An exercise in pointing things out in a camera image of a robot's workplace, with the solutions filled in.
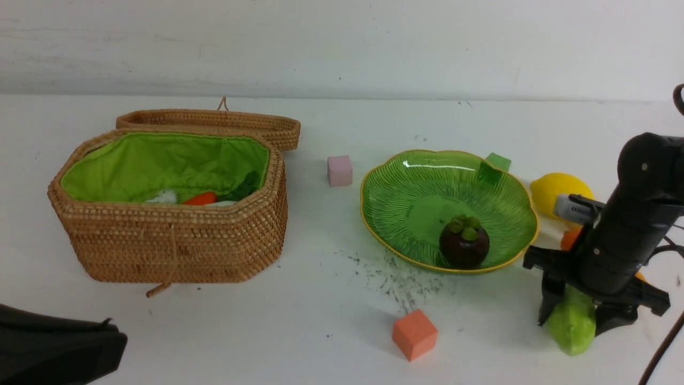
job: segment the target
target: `green leafy toy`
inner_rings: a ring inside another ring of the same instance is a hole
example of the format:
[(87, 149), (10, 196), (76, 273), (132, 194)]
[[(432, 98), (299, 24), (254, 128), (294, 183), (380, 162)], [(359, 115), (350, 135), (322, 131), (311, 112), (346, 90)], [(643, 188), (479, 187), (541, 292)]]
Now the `green leafy toy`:
[(219, 201), (240, 201), (257, 191), (259, 187), (259, 174), (256, 171), (250, 171), (245, 175), (245, 179), (227, 195), (219, 197)]
[(596, 306), (591, 298), (570, 285), (547, 320), (558, 347), (569, 356), (584, 353), (596, 335)]
[(487, 257), (489, 246), (489, 235), (474, 216), (453, 217), (439, 236), (439, 250), (457, 269), (477, 268)]

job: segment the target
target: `orange cube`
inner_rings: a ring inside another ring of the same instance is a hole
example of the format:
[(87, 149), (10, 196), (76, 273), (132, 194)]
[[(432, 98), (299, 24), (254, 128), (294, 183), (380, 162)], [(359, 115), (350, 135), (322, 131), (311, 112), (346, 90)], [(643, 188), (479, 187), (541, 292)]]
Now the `orange cube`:
[(437, 343), (437, 328), (420, 310), (394, 323), (392, 340), (409, 361), (429, 352)]

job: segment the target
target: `wicker basket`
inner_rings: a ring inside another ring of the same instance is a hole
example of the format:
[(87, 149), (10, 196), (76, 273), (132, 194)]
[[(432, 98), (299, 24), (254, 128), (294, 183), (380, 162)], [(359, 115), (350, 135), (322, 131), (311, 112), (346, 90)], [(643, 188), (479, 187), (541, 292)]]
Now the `wicker basket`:
[[(300, 124), (277, 116), (219, 114), (221, 123), (230, 124), (210, 124), (218, 122), (214, 111), (134, 112), (117, 120), (117, 130), (83, 143), (69, 157), (50, 183), (48, 196), (91, 277), (104, 282), (161, 283), (148, 292), (151, 297), (173, 282), (245, 281), (278, 258), (287, 225), (285, 166), (280, 149), (296, 147)], [(132, 117), (141, 116), (185, 125), (128, 123), (137, 119)], [(270, 151), (264, 185), (227, 207), (71, 199), (60, 185), (65, 172), (89, 152), (131, 132), (249, 136)]]

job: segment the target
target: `cable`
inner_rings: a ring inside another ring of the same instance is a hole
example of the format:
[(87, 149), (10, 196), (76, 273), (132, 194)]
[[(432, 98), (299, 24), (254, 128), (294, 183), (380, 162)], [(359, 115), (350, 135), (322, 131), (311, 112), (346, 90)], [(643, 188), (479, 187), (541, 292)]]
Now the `cable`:
[[(675, 225), (675, 227), (684, 229), (681, 226)], [(665, 251), (676, 251), (679, 253), (682, 258), (684, 258), (684, 246), (680, 246), (675, 244), (671, 239), (669, 239), (667, 236), (663, 237), (663, 239), (669, 243), (669, 245), (665, 246), (658, 246), (653, 250), (651, 253), (651, 257), (658, 253), (663, 253)], [(665, 352), (668, 350), (670, 345), (672, 344), (672, 341), (677, 337), (677, 334), (682, 330), (682, 327), (684, 327), (684, 312), (682, 312), (682, 315), (679, 316), (679, 319), (674, 323), (672, 326), (672, 329), (670, 329), (670, 332), (668, 332), (668, 335), (665, 336), (665, 339), (663, 339), (663, 342), (660, 344), (658, 349), (655, 351), (653, 354), (653, 357), (650, 359), (650, 362), (648, 363), (648, 366), (646, 367), (646, 370), (644, 370), (644, 374), (642, 374), (641, 379), (639, 380), (638, 385), (646, 385), (648, 383), (648, 380), (650, 379), (651, 375), (653, 374), (653, 371), (655, 370), (655, 367), (658, 366), (658, 363), (660, 362), (660, 359), (663, 358), (665, 355)]]
[(668, 335), (665, 336), (665, 339), (658, 347), (658, 350), (656, 350), (655, 354), (653, 354), (653, 358), (650, 359), (650, 362), (648, 363), (648, 366), (646, 367), (644, 374), (639, 380), (639, 385), (646, 385), (648, 383), (650, 375), (653, 374), (653, 371), (655, 370), (655, 367), (658, 365), (658, 362), (660, 362), (660, 359), (663, 358), (663, 355), (672, 344), (672, 341), (674, 341), (674, 338), (677, 337), (677, 334), (682, 330), (683, 326), (684, 312), (682, 312), (682, 315), (679, 316), (679, 319), (677, 320), (677, 322), (674, 323), (674, 326), (672, 326), (672, 329), (670, 330)]
[(680, 84), (675, 87), (672, 93), (672, 99), (674, 100), (674, 106), (680, 114), (684, 115), (684, 101), (682, 100), (682, 89), (684, 89), (684, 84)]

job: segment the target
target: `lemon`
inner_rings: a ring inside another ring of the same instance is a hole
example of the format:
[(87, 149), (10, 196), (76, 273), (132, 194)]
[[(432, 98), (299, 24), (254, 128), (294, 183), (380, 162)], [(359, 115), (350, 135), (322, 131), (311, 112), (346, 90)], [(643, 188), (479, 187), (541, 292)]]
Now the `lemon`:
[(578, 194), (593, 199), (594, 194), (586, 183), (570, 174), (551, 173), (529, 184), (532, 201), (542, 214), (557, 218), (553, 215), (553, 206), (558, 195)]

